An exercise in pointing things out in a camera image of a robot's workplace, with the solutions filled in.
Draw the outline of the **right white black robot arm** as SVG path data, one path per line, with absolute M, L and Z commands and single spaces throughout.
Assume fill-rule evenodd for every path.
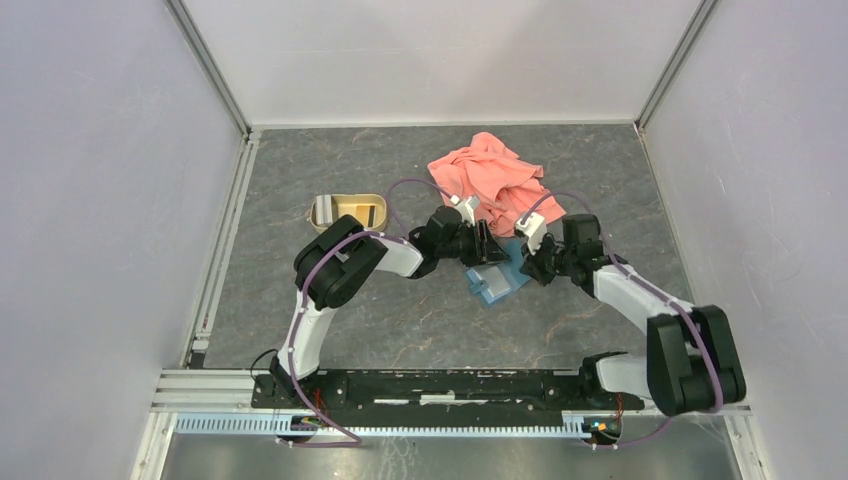
M 646 341 L 642 356 L 607 352 L 583 360 L 577 392 L 585 405 L 602 408 L 617 393 L 629 394 L 673 417 L 718 411 L 746 398 L 747 383 L 723 309 L 683 301 L 607 252 L 596 216 L 567 215 L 562 226 L 563 237 L 556 239 L 541 215 L 519 218 L 515 231 L 524 240 L 522 273 L 543 286 L 568 278 L 623 315 Z

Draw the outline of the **blue card holder wallet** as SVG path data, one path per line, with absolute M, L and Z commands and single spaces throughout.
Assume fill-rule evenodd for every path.
M 508 255 L 505 262 L 475 266 L 465 272 L 469 292 L 487 306 L 504 300 L 532 280 L 520 271 L 524 263 L 522 242 L 512 239 L 503 248 Z

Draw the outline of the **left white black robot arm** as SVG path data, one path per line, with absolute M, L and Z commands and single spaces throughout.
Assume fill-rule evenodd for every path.
M 441 206 L 406 238 L 369 231 L 351 215 L 330 225 L 296 256 L 296 307 L 283 346 L 269 367 L 275 392 L 290 407 L 314 394 L 310 377 L 336 311 L 374 272 L 420 279 L 442 260 L 465 267 L 500 265 L 510 259 L 483 220 L 472 221 L 455 207 Z

